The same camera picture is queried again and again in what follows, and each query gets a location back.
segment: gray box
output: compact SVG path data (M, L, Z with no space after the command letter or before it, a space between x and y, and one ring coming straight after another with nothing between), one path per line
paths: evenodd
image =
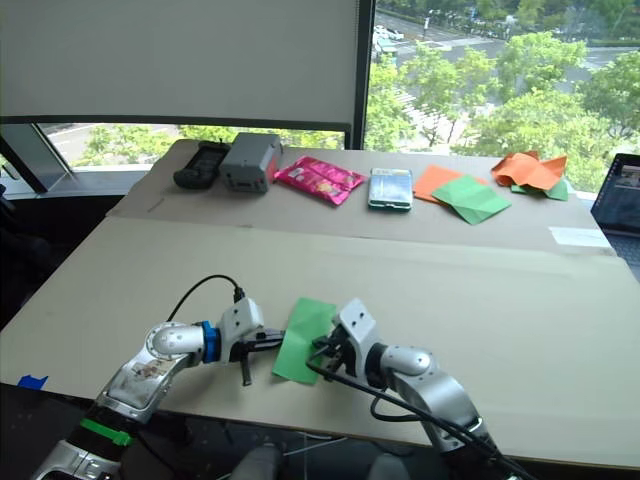
M264 193L282 159L280 136L239 133L220 165L222 181L230 190Z

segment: orange paper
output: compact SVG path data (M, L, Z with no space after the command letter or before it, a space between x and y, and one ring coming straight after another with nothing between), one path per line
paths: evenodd
M458 177L462 177L464 173L456 172L455 170L449 170L448 168L439 167L438 165L429 165L424 171L422 176L418 179L413 186L413 194L416 198L427 200L428 202L438 203L444 205L440 200L433 197L431 194L437 188L449 183L451 180L455 180ZM476 181L486 185L487 182L481 178L476 178Z
M510 153L491 169L491 174L502 186L515 183L550 190L562 177L566 165L566 155L541 162L537 152Z

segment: snack bag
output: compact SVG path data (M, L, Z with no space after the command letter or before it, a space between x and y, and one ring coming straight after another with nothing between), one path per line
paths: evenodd
M313 157L301 157L275 174L278 182L320 197L334 205L349 198L351 190L367 177Z

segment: green paper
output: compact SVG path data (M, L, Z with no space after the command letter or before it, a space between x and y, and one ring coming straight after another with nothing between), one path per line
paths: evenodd
M511 202L470 175L445 183L433 191L438 200L448 203L471 225L480 223L511 206Z
M561 200L563 202L569 200L569 189L567 188L567 182L565 182L563 179L560 179L560 181L549 190L539 190L528 185L511 185L511 191L513 193L524 193L529 195L541 192L544 193L547 197L554 200Z
M289 326L273 366L273 373L296 382L316 383L318 374L309 370L305 362L314 352L312 340L329 333L335 313L335 305L299 298L289 317Z

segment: white paper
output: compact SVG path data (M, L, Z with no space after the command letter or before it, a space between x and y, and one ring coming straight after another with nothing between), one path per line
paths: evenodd
M559 245L611 248L607 237L599 228L549 227Z

